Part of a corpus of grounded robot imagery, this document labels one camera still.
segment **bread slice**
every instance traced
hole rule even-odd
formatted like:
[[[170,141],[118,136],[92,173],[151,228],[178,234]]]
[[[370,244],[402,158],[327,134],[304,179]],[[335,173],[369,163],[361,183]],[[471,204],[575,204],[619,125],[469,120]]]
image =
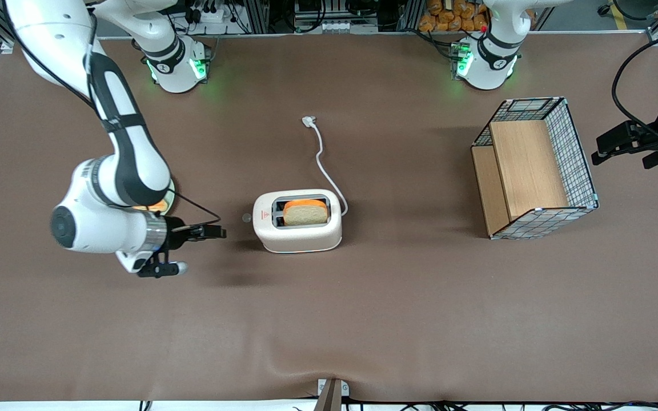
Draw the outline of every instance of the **bread slice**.
[[[285,225],[324,224],[329,219],[329,210],[323,201],[293,200],[284,206]]]

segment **brown table surface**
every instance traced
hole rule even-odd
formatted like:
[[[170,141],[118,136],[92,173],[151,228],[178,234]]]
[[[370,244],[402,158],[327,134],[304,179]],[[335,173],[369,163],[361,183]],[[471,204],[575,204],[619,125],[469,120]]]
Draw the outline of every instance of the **brown table surface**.
[[[643,34],[535,34],[496,91],[450,80],[413,36],[226,39],[211,81],[170,95],[139,52],[105,42],[182,192],[227,240],[186,244],[190,273],[139,279],[69,252],[52,207],[78,162],[111,151],[95,115],[0,58],[0,400],[658,401],[658,167],[593,169],[601,208],[541,240],[485,238],[470,145],[503,99],[566,96],[587,153],[624,120],[619,64]],[[658,49],[621,99],[658,112]],[[339,248],[264,251],[241,216],[274,190],[350,202]],[[204,215],[181,204],[188,221]]]

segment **floor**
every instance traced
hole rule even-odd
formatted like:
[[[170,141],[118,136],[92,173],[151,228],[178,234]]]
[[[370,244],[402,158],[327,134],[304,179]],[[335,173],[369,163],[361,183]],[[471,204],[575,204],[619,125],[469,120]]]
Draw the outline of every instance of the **floor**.
[[[644,29],[647,22],[614,18],[611,13],[599,16],[596,12],[605,0],[574,0],[554,10],[543,31],[601,31]],[[658,0],[619,0],[619,5],[630,15],[646,15],[658,7]],[[107,22],[99,24],[100,36],[121,36],[123,31]]]

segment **green indicator light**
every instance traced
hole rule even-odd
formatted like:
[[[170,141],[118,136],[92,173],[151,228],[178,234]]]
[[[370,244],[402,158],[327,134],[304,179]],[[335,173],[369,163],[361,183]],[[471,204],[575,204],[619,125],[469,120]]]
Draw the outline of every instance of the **green indicator light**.
[[[474,54],[473,53],[468,53],[466,57],[459,63],[459,70],[457,73],[459,75],[467,75],[468,74],[468,68],[471,67],[471,63],[474,60]]]
[[[201,62],[199,60],[195,61],[195,60],[192,60],[190,58],[190,65],[192,67],[192,70],[194,71],[194,75],[197,78],[204,78],[204,73],[206,71],[204,70],[204,63],[203,62]]]
[[[146,61],[146,65],[149,66],[149,71],[151,72],[151,78],[153,78],[154,81],[157,81],[157,74],[154,73],[154,67],[151,65],[151,62],[149,62],[149,60]]]

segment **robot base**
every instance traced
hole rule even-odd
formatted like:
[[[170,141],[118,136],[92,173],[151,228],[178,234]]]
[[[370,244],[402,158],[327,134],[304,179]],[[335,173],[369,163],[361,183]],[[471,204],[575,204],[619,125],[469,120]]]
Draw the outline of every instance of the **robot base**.
[[[458,43],[454,43],[451,55],[459,57],[458,61],[451,63],[454,79],[464,79],[470,86],[480,90],[493,90],[501,86],[507,78],[512,75],[514,63],[517,57],[510,63],[503,62],[505,66],[501,70],[494,70],[488,62],[479,54],[478,41],[472,37],[466,37]]]
[[[185,54],[182,61],[179,62],[171,73],[159,72],[159,67],[152,67],[147,60],[147,65],[151,69],[151,78],[155,84],[170,93],[184,93],[190,91],[194,86],[200,83],[207,83],[210,72],[210,58],[212,50],[201,42],[198,42],[188,36],[179,37],[185,46]]]

